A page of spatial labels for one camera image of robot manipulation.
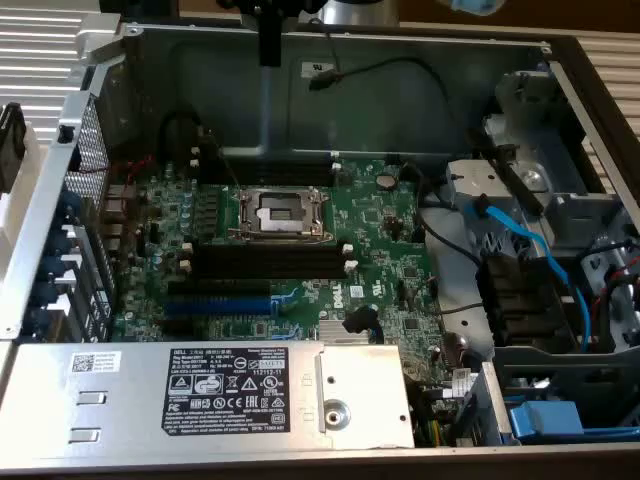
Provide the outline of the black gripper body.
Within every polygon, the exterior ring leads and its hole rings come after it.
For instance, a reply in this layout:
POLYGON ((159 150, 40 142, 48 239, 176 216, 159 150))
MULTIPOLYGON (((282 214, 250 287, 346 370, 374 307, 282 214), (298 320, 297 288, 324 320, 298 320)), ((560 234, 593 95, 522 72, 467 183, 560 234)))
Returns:
POLYGON ((247 15, 278 14, 298 15, 300 13, 299 1, 282 0, 218 0, 218 5, 223 9, 238 9, 247 15))

